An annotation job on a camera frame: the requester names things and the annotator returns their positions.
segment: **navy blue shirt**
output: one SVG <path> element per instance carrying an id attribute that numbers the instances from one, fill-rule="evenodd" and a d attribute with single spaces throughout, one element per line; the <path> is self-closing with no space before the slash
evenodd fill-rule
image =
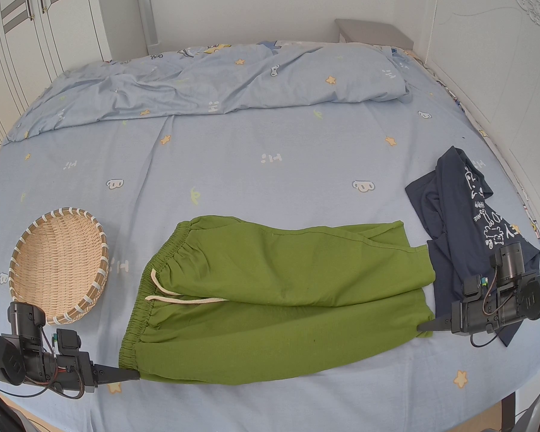
<path id="1" fill-rule="evenodd" d="M 437 316 L 450 314 L 452 302 L 463 300 L 466 277 L 480 274 L 494 280 L 490 255 L 506 244 L 519 241 L 526 271 L 540 272 L 540 251 L 486 204 L 492 189 L 463 150 L 449 148 L 438 159 L 436 170 L 410 183 L 406 193 L 432 237 L 428 253 L 436 273 Z M 498 332 L 504 345 L 508 346 L 520 324 Z"/>

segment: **headboard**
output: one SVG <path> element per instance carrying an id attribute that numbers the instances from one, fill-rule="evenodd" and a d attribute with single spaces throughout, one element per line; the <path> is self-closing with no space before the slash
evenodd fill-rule
<path id="1" fill-rule="evenodd" d="M 540 0 L 427 0 L 415 51 L 488 134 L 540 223 Z"/>

